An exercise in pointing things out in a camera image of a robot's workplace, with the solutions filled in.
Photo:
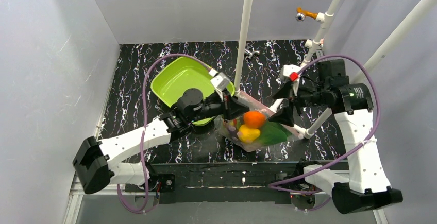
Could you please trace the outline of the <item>clear zip top bag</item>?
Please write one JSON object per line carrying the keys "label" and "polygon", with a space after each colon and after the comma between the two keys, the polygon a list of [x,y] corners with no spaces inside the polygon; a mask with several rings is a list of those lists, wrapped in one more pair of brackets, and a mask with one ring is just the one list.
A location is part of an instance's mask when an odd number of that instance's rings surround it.
{"label": "clear zip top bag", "polygon": [[239,92],[237,98],[249,106],[249,111],[228,121],[220,116],[214,119],[217,132],[224,138],[247,152],[298,139],[299,134],[294,128],[268,120],[274,112],[267,106],[245,92]]}

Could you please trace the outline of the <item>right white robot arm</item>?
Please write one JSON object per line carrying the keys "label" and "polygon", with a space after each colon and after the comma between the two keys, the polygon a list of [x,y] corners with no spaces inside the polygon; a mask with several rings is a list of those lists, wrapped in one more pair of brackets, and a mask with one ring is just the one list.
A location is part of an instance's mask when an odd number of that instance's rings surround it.
{"label": "right white robot arm", "polygon": [[391,186],[380,161],[374,136],[380,111],[373,85],[351,83],[342,59],[319,62],[316,66],[319,82],[313,88],[299,85],[303,67],[282,67],[283,85],[275,98],[287,98],[289,102],[271,116],[270,121],[292,125],[293,111],[307,106],[327,106],[340,127],[349,177],[332,172],[330,164],[300,160],[290,177],[271,183],[269,188],[303,195],[305,191],[298,187],[307,184],[327,193],[341,214],[376,210],[402,202],[402,192]]}

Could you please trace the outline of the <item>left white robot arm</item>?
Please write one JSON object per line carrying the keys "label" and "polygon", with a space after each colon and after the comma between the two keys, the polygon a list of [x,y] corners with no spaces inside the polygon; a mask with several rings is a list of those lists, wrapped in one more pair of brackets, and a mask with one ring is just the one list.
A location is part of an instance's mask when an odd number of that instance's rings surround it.
{"label": "left white robot arm", "polygon": [[191,88],[168,113],[145,127],[109,139],[84,139],[72,164],[85,194],[95,194],[115,184],[145,186],[151,168],[143,163],[126,163],[125,159],[185,136],[196,121],[216,116],[232,120],[248,111],[249,106],[227,90],[203,97],[200,90]]}

